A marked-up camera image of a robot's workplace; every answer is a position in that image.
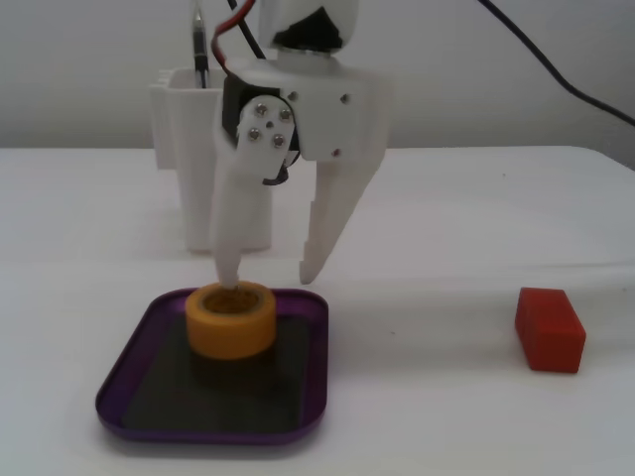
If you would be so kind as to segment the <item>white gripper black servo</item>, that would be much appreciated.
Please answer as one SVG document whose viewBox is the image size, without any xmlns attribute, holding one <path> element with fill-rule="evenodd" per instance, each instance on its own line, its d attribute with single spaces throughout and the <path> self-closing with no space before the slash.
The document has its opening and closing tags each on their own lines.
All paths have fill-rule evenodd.
<svg viewBox="0 0 635 476">
<path fill-rule="evenodd" d="M 334 57 L 232 60 L 214 123 L 217 153 L 211 245 L 220 284 L 238 286 L 257 232 L 266 180 L 289 152 L 317 163 L 316 193 L 300 263 L 312 283 L 385 157 L 390 82 Z"/>
</svg>

